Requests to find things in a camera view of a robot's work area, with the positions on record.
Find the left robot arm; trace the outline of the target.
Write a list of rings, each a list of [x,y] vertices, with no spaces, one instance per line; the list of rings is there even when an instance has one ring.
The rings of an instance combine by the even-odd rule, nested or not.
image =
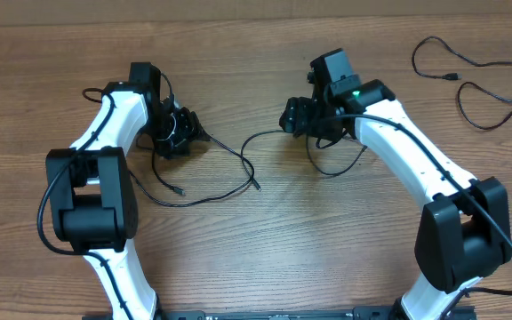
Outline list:
[[[161,94],[167,76],[150,62],[133,62],[127,80],[100,89],[100,111],[86,132],[45,159],[56,237],[68,255],[83,257],[111,304],[111,319],[159,319],[161,304],[142,270],[134,244],[139,212],[126,157],[141,134],[153,153],[184,156],[195,140],[208,141],[195,113],[174,93]]]

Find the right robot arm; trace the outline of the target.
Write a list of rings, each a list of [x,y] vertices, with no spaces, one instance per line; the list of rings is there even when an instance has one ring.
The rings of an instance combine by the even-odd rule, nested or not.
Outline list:
[[[393,306],[366,309],[361,317],[474,318],[473,310],[456,310],[457,302],[512,258],[506,189],[456,165],[384,83],[360,80],[342,49],[312,60],[310,68],[312,95],[288,99],[282,129],[332,143],[349,134],[386,164],[421,210],[414,248],[420,276]]]

